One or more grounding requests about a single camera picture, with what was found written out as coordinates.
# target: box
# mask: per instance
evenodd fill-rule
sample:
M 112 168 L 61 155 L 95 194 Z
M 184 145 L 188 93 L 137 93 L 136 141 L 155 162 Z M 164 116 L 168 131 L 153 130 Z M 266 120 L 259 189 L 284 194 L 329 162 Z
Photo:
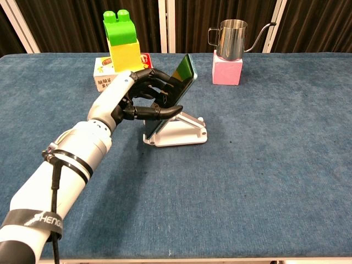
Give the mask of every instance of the box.
M 213 55 L 213 84 L 238 85 L 242 64 L 242 59 L 229 61 L 219 58 L 215 50 Z
M 145 69 L 153 68 L 149 53 L 141 53 L 141 62 Z M 99 92 L 104 91 L 117 75 L 118 73 L 114 70 L 111 57 L 95 59 L 93 77 Z

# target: yellow toy block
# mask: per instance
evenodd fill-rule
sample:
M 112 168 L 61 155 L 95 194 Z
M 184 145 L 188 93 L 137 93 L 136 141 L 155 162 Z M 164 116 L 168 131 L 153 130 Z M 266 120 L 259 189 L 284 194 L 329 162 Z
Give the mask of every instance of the yellow toy block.
M 108 40 L 108 46 L 115 72 L 118 73 L 124 70 L 135 72 L 144 69 L 141 63 L 141 52 L 138 40 L 136 43 L 116 46 L 111 46 Z

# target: robotic arm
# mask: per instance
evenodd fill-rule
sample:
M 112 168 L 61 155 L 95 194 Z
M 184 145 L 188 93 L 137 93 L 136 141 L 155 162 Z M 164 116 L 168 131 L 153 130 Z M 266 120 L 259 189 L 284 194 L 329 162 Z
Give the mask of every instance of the robotic arm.
M 123 119 L 169 119 L 182 111 L 182 106 L 133 105 L 134 97 L 158 97 L 152 87 L 162 89 L 169 79 L 156 69 L 120 73 L 93 103 L 87 121 L 49 145 L 43 163 L 10 202 L 0 229 L 0 263 L 37 263 L 44 244 L 61 237 L 62 219 L 109 151 Z

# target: white phone stand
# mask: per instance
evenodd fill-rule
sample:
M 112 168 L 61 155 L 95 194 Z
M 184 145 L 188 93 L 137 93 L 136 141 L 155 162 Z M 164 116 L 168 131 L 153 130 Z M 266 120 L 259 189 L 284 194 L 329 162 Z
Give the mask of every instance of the white phone stand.
M 205 143 L 208 139 L 203 117 L 194 118 L 184 112 L 169 119 L 150 139 L 143 134 L 143 142 L 157 147 Z

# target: blue tablecloth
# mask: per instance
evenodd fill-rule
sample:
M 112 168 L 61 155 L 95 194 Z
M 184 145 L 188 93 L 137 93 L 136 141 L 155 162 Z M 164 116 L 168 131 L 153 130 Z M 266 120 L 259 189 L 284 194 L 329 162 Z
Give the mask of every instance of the blue tablecloth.
M 0 59 L 0 221 L 85 120 L 102 54 Z M 208 142 L 155 148 L 124 121 L 64 220 L 63 259 L 352 256 L 352 54 L 246 54 L 239 86 L 212 85 L 212 54 L 182 99 Z M 171 74 L 182 54 L 152 54 Z M 47 246 L 43 257 L 51 257 Z

